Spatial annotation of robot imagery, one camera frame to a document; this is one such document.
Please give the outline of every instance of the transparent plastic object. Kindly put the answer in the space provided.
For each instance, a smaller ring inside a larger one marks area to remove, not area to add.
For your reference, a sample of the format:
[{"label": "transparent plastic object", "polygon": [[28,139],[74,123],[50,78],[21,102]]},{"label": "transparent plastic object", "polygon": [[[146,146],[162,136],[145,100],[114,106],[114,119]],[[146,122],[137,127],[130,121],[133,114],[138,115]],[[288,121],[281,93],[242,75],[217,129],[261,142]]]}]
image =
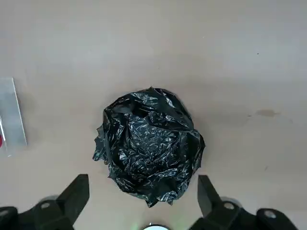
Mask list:
[{"label": "transparent plastic object", "polygon": [[0,78],[0,156],[9,157],[26,145],[13,78]]}]

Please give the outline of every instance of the beige table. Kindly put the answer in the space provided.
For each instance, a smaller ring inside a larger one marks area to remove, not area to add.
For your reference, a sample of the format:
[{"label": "beige table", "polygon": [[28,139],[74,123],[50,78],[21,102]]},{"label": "beige table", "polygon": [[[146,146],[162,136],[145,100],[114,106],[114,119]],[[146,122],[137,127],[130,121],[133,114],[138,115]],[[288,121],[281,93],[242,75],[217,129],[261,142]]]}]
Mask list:
[{"label": "beige table", "polygon": [[202,168],[250,212],[307,228],[307,3],[302,0],[0,0],[0,76],[14,77],[29,146],[0,159],[0,206],[20,211],[88,173],[75,228],[185,230],[193,177],[149,209],[91,160],[102,109],[149,86],[177,93],[208,147]]}]

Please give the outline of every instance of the garbage bag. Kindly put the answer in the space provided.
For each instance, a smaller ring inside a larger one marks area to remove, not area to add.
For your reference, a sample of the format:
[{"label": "garbage bag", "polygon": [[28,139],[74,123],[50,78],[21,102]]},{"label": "garbage bag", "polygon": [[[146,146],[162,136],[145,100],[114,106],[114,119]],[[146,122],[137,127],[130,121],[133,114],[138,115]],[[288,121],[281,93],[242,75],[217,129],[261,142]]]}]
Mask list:
[{"label": "garbage bag", "polygon": [[164,89],[118,98],[97,131],[93,159],[103,159],[118,187],[148,207],[179,199],[201,165],[204,140],[184,105]]}]

